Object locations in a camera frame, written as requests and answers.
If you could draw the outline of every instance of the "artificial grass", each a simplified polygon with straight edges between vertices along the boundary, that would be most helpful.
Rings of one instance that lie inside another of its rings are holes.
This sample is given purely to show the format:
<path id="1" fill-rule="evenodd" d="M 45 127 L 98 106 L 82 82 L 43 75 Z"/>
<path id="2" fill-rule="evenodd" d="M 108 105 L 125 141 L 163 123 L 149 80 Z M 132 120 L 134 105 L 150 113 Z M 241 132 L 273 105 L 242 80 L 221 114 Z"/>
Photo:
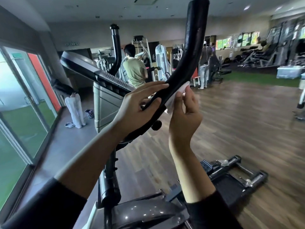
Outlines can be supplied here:
<path id="1" fill-rule="evenodd" d="M 284 87 L 299 87 L 300 79 L 277 79 L 276 75 L 260 74 L 260 73 L 246 73 L 246 72 L 232 72 L 223 76 L 225 80 L 236 82 L 257 83 L 261 85 L 273 85 Z"/>
<path id="2" fill-rule="evenodd" d="M 51 127 L 55 116 L 46 102 L 38 105 L 42 115 Z M 41 143 L 47 135 L 32 106 L 1 112 L 13 132 L 23 143 L 32 157 L 35 157 Z M 9 141 L 0 132 L 0 209 L 13 190 L 16 182 L 26 167 Z"/>

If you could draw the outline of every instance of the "elliptical handlebar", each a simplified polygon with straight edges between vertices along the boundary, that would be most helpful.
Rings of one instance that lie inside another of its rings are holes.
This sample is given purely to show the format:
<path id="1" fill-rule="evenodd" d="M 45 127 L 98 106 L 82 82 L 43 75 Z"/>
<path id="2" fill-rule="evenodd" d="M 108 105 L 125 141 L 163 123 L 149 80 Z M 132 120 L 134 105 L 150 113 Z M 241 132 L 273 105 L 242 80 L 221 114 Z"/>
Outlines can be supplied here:
<path id="1" fill-rule="evenodd" d="M 181 61 L 177 69 L 166 81 L 169 87 L 158 91 L 154 97 L 148 102 L 143 110 L 148 108 L 150 104 L 158 97 L 162 99 L 160 107 L 153 117 L 141 128 L 130 133 L 124 142 L 129 142 L 144 134 L 153 123 L 166 110 L 165 103 L 174 95 L 177 90 L 187 81 L 189 81 L 198 66 L 201 56 L 205 30 L 207 26 L 207 17 L 209 10 L 209 0 L 191 0 L 188 6 L 187 23 L 185 31 L 185 47 Z"/>
<path id="2" fill-rule="evenodd" d="M 119 26 L 117 24 L 112 24 L 110 26 L 111 33 L 112 33 L 112 42 L 113 42 L 113 49 L 114 49 L 114 57 L 115 62 L 112 68 L 109 70 L 109 74 L 116 75 L 117 71 L 120 69 L 121 62 L 122 62 L 122 51 L 121 51 L 121 42 L 120 42 L 120 35 L 119 35 Z"/>

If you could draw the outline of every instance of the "olive green t-shirt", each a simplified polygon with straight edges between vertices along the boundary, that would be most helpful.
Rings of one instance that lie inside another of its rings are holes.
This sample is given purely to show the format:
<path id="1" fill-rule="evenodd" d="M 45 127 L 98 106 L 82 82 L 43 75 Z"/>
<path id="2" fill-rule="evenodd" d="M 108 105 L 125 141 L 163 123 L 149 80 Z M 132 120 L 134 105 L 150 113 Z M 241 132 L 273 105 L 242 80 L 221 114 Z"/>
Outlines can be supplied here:
<path id="1" fill-rule="evenodd" d="M 144 69 L 146 69 L 146 67 L 142 61 L 139 61 L 136 58 L 129 58 L 123 63 L 123 66 L 127 72 L 130 84 L 132 84 L 135 88 L 145 84 L 143 76 L 145 74 Z"/>

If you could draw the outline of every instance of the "black hair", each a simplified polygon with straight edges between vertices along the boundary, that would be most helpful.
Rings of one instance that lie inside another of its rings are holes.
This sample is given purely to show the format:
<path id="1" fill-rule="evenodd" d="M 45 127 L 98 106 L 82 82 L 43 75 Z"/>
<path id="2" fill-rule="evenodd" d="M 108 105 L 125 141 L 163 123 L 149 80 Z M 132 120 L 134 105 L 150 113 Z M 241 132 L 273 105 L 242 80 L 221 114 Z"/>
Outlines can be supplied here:
<path id="1" fill-rule="evenodd" d="M 124 48 L 124 52 L 130 57 L 135 57 L 135 46 L 132 44 L 127 44 Z"/>

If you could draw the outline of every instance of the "gray pants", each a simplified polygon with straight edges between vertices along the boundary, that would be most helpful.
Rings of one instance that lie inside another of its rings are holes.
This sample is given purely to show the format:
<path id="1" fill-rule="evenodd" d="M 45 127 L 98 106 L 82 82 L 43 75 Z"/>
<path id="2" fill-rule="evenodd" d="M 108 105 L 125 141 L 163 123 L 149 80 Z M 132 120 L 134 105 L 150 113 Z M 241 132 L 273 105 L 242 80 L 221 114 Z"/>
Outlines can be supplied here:
<path id="1" fill-rule="evenodd" d="M 200 81 L 201 81 L 200 89 L 204 89 L 207 87 L 208 80 L 209 80 L 209 65 L 208 64 L 200 66 L 199 76 L 200 76 Z"/>

